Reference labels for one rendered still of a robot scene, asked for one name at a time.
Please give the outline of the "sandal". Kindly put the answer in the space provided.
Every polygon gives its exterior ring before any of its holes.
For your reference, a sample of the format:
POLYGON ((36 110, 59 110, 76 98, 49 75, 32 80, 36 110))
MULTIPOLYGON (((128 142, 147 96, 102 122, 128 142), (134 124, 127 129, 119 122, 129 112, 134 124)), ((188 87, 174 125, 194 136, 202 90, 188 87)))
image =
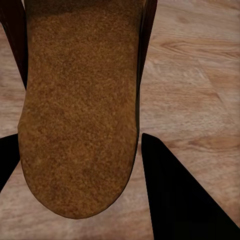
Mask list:
POLYGON ((16 133, 23 175, 57 215, 96 216, 130 180, 157 3, 0 0, 26 90, 16 133))

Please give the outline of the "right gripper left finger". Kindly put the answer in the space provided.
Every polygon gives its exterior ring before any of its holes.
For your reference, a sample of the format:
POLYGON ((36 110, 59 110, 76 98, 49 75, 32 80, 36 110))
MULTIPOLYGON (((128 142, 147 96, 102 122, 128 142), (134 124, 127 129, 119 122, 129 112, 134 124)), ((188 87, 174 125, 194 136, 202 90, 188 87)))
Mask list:
POLYGON ((18 134, 0 138, 0 192, 20 162, 18 134))

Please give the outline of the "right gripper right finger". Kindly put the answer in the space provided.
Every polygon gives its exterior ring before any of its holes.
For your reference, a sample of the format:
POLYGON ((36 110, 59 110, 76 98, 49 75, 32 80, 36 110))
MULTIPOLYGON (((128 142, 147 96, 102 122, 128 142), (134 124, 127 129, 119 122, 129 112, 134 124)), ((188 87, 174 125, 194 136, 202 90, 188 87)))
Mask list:
POLYGON ((157 137, 141 137, 154 240, 240 240, 240 228, 157 137))

